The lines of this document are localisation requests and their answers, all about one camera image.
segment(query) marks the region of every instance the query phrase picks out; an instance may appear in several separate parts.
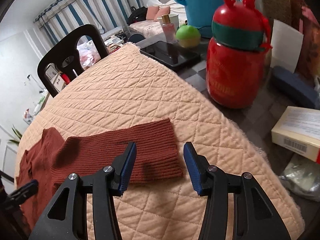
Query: backpack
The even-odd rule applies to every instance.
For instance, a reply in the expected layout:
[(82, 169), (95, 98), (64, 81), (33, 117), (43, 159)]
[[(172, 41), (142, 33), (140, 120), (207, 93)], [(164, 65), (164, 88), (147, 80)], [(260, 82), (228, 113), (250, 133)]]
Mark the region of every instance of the backpack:
[(132, 14), (127, 19), (127, 25), (131, 25), (136, 22), (142, 22), (146, 20), (147, 11), (148, 9), (146, 7), (141, 7), (138, 9), (135, 9), (133, 6), (130, 8), (132, 11)]

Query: pillow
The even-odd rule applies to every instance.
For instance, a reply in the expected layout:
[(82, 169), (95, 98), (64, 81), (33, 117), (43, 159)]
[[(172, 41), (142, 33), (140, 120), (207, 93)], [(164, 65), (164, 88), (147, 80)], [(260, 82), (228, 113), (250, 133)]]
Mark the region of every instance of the pillow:
[(146, 20), (153, 20), (159, 11), (159, 6), (149, 6), (147, 11)]
[(156, 14), (156, 16), (154, 18), (154, 21), (158, 22), (159, 21), (157, 19), (158, 17), (161, 17), (162, 15), (169, 14), (169, 13), (170, 13), (170, 7), (169, 6), (160, 8), (160, 10), (158, 11), (158, 13)]

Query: green band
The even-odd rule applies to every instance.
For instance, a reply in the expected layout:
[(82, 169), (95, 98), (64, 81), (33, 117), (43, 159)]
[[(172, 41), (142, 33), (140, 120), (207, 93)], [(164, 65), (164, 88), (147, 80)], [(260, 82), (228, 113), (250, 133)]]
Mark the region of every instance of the green band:
[(261, 51), (263, 32), (232, 28), (212, 21), (212, 34), (218, 43), (242, 50)]

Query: box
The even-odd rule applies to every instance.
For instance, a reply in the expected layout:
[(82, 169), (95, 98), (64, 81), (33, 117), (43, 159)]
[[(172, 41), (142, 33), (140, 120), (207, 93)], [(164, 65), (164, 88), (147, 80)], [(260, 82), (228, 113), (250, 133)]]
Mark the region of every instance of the box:
[(320, 164), (320, 110), (288, 106), (271, 135), (273, 143)]

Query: gold bottle cap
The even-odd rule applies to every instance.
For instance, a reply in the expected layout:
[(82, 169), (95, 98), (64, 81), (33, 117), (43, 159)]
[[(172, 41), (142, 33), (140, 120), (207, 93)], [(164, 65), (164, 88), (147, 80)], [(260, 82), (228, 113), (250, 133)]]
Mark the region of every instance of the gold bottle cap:
[(162, 15), (162, 21), (164, 24), (171, 23), (170, 18), (169, 18), (169, 14)]

